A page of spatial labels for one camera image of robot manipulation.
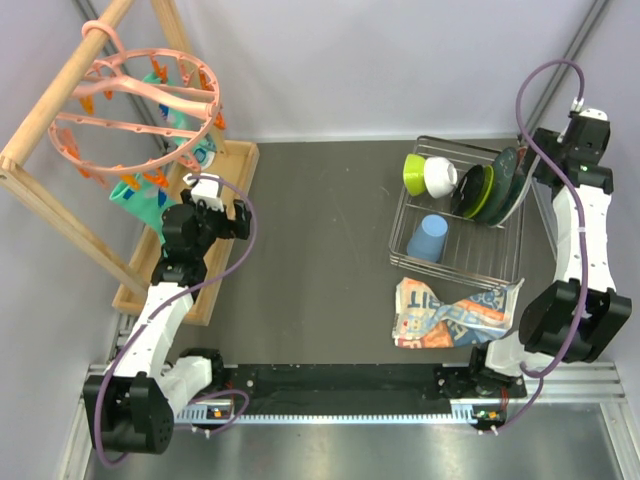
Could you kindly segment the lime green plate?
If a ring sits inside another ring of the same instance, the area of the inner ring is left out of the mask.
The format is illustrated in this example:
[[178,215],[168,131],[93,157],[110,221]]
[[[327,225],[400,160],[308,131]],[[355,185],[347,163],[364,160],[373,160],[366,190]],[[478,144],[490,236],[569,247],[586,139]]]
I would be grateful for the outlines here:
[[484,205],[486,204],[489,195],[491,193],[491,190],[494,186],[495,183],[495,172],[494,172],[494,168],[490,165],[485,165],[483,166],[484,170],[485,170],[485,182],[484,182],[484,188],[482,191],[482,194],[479,198],[479,201],[476,204],[475,209],[472,211],[472,213],[470,214],[470,216],[467,219],[472,219],[474,218],[484,207]]

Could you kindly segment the dark blue speckled plate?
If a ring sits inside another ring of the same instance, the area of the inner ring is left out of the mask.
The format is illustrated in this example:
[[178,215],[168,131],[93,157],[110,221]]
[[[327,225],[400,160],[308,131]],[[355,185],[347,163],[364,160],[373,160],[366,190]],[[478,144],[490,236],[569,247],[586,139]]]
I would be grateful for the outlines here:
[[503,149],[493,160],[494,183],[484,206],[474,217],[477,223],[495,226],[503,221],[511,209],[511,188],[518,163],[518,151],[513,147]]

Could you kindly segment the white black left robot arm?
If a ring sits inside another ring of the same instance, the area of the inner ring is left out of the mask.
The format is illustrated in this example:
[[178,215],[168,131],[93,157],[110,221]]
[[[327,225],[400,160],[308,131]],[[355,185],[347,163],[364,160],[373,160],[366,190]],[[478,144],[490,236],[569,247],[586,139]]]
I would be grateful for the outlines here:
[[218,351],[186,350],[172,368],[165,360],[199,291],[212,283],[204,261],[210,247],[217,240],[255,240],[251,202],[236,200],[233,207],[229,217],[224,207],[185,197],[162,215],[162,254],[142,314],[105,372],[83,386],[92,444],[107,466],[131,453],[163,453],[177,415],[227,393]]

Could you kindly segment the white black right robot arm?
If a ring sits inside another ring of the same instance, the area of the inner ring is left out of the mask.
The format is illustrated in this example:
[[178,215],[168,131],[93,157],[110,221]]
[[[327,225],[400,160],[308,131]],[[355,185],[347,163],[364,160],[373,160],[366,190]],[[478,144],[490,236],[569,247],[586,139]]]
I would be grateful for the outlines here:
[[607,213],[613,172],[599,162],[611,128],[605,112],[575,109],[561,132],[539,128],[519,152],[516,173],[526,187],[550,187],[556,221],[554,280],[524,310],[516,332],[472,351],[466,380],[487,396],[540,370],[557,354],[565,363],[595,361],[632,313],[618,294],[608,261]]

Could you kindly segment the red teal floral plate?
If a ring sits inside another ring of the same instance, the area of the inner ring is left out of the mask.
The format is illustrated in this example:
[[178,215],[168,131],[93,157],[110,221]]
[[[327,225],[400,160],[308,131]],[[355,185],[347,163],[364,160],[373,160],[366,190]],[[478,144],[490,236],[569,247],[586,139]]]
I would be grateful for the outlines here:
[[507,197],[498,212],[497,225],[501,226],[515,212],[523,201],[525,194],[530,187],[531,178],[529,171],[531,167],[531,155],[528,153],[528,146],[521,146],[517,149],[517,165],[514,176],[507,193]]

